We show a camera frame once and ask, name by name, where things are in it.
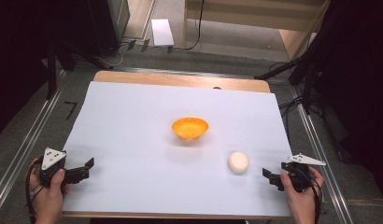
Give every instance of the hand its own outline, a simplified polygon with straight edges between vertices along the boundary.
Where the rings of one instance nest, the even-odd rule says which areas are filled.
[[[60,222],[63,211],[61,184],[64,181],[64,176],[65,170],[58,170],[51,179],[50,188],[45,188],[40,185],[39,177],[36,175],[36,167],[32,170],[29,186],[37,194],[35,196],[36,224]]]
[[[309,171],[315,178],[319,186],[323,185],[324,179],[322,175],[314,168],[309,167]],[[294,222],[296,224],[314,224],[315,223],[315,201],[314,191],[312,188],[306,189],[299,193],[294,190],[290,178],[287,174],[281,174],[281,182],[288,196],[288,207],[291,210]],[[318,195],[319,188],[314,187]]]

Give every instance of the person's left hand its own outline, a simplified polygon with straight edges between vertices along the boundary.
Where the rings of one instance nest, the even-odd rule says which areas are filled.
[[[36,224],[60,222],[64,201],[61,189],[63,188],[65,193],[68,191],[66,186],[61,186],[64,176],[65,170],[58,170],[51,179],[50,188],[45,188],[40,185],[39,177],[36,175],[36,167],[32,170],[29,186],[37,194],[35,196]]]

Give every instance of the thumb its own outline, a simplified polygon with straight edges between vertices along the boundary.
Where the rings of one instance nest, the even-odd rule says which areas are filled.
[[[296,192],[296,190],[294,190],[293,188],[293,184],[291,183],[291,179],[288,177],[287,174],[281,174],[281,182],[284,186],[285,191],[287,191],[288,193]]]
[[[57,173],[51,179],[51,183],[50,183],[51,188],[60,189],[61,184],[64,181],[64,177],[65,177],[65,170],[59,169]]]

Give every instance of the orange bowl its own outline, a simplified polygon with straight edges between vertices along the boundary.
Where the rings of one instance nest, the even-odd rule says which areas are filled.
[[[197,139],[208,130],[208,124],[203,119],[184,118],[172,124],[172,131],[182,140]]]

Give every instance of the table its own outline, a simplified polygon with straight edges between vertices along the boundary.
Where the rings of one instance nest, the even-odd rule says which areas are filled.
[[[106,86],[101,85],[103,82],[108,82],[109,88],[99,91],[99,94],[97,92],[90,92],[93,88]],[[222,90],[210,90],[214,87],[220,87]],[[124,88],[127,90],[126,93],[119,94],[118,90],[124,90]],[[80,165],[81,161],[86,161],[90,156],[95,157],[95,166],[91,169],[91,177],[89,179],[72,186],[70,193],[73,195],[69,195],[64,202],[64,215],[70,217],[231,219],[288,217],[290,214],[286,205],[285,194],[278,192],[275,187],[270,186],[268,179],[261,175],[262,166],[278,173],[280,171],[280,162],[283,161],[281,157],[284,156],[283,159],[285,159],[285,154],[291,153],[279,111],[275,114],[266,114],[267,119],[277,119],[273,123],[262,124],[261,130],[256,130],[256,134],[259,137],[252,140],[249,139],[250,134],[240,134],[236,129],[226,129],[226,133],[232,133],[230,134],[231,137],[220,140],[218,133],[223,133],[223,130],[219,126],[224,125],[223,127],[225,127],[227,124],[220,124],[218,120],[229,120],[231,115],[226,115],[224,110],[221,110],[223,113],[220,116],[216,116],[216,114],[210,116],[210,112],[206,112],[208,110],[215,111],[217,109],[215,107],[218,106],[231,108],[231,105],[223,104],[223,102],[231,102],[232,95],[234,94],[242,94],[243,97],[259,95],[259,99],[263,94],[265,97],[268,97],[266,100],[272,99],[273,94],[268,93],[269,91],[267,83],[260,80],[108,71],[97,73],[94,82],[89,87],[86,102],[75,122],[74,129],[64,147],[64,150],[68,152],[67,165],[69,167]],[[208,123],[211,125],[208,132],[197,141],[182,142],[168,131],[170,130],[170,125],[167,122],[168,117],[171,119],[171,116],[168,116],[168,114],[177,114],[178,111],[183,111],[181,107],[188,104],[182,104],[182,100],[187,100],[188,97],[189,100],[193,98],[189,94],[182,95],[182,92],[195,94],[203,92],[206,98],[198,97],[194,103],[199,104],[201,102],[201,104],[207,107],[211,105],[211,108],[203,107],[203,110],[192,105],[187,108],[187,110],[193,110],[195,114],[204,115],[203,118],[208,118]],[[132,97],[134,93],[138,96],[137,99]],[[92,98],[89,94],[97,94],[97,97]],[[100,107],[100,104],[107,103],[107,98],[101,99],[100,97],[102,96],[100,94],[109,94],[110,97],[116,98],[116,101],[114,101],[116,102],[115,105],[127,105],[127,109],[123,110],[121,107],[117,107],[117,110],[111,111],[106,106]],[[217,97],[218,94],[224,97],[220,99]],[[157,99],[149,99],[151,95],[157,96]],[[210,97],[219,100],[219,102],[207,101],[204,103]],[[165,104],[167,100],[175,100],[177,103],[175,106],[171,106],[171,104],[168,106],[157,106]],[[92,101],[96,107],[89,110],[86,108],[86,105],[90,106]],[[140,109],[140,102],[143,101],[147,101],[147,103],[142,104],[142,106],[148,105],[153,110]],[[263,99],[258,106],[265,111],[264,102]],[[249,128],[254,127],[255,121],[253,118],[255,118],[255,115],[259,117],[260,114],[260,109],[253,106],[256,103],[258,102],[249,102],[247,99],[244,102],[237,101],[238,109],[236,111],[238,113],[248,112],[245,108],[250,107],[253,109],[247,113],[248,119],[234,119],[233,125],[243,123],[243,125],[249,126]],[[271,106],[277,109],[277,102],[274,102]],[[103,110],[100,113],[104,114],[104,116],[100,116],[97,120],[92,117],[92,114],[97,113],[96,111],[98,110]],[[106,112],[111,113],[111,115],[105,116]],[[144,123],[141,124],[139,122],[141,120],[138,118],[146,120],[143,120]],[[154,127],[151,129],[144,128],[147,124],[149,125],[153,122]],[[109,130],[110,128],[108,129],[107,127],[113,127],[120,123],[122,124],[118,127],[121,129],[120,132],[111,132],[113,130]],[[240,135],[245,138],[243,141],[238,142],[237,137],[239,138]],[[104,139],[104,141],[106,139],[104,144],[101,144],[101,139]],[[267,150],[265,149],[264,152],[260,151],[258,153],[259,163],[255,161],[257,156],[257,151],[255,150],[256,143],[247,144],[248,141],[254,142],[258,139],[258,142],[268,141],[270,143]],[[113,146],[107,145],[117,141],[125,144],[126,147],[121,145],[121,148],[119,148],[119,145],[116,145],[116,143]],[[226,151],[223,152],[221,148],[225,147],[227,147]],[[251,157],[251,168],[244,175],[234,175],[226,168],[227,154],[231,151],[229,148],[242,148]],[[257,182],[260,183],[259,190],[256,189],[258,191],[255,190]],[[240,204],[225,204],[227,202],[226,197],[221,198],[220,196],[226,195],[228,192],[238,193],[240,197],[244,198],[240,198]],[[256,204],[262,203],[257,200],[245,200],[250,195],[254,197],[259,195],[259,199],[262,202],[268,202],[268,204],[265,204],[267,208],[258,205],[262,210],[266,209],[261,211],[264,215],[257,216],[249,212],[244,214],[244,210],[248,210],[244,206],[251,209]],[[275,208],[270,208],[271,203],[275,204],[273,205]],[[190,213],[185,213],[182,206],[191,209]]]
[[[186,0],[183,46],[187,19],[199,20],[202,0]],[[205,0],[203,21],[218,21],[279,29],[291,60],[301,52],[312,33],[317,32],[329,0]]]

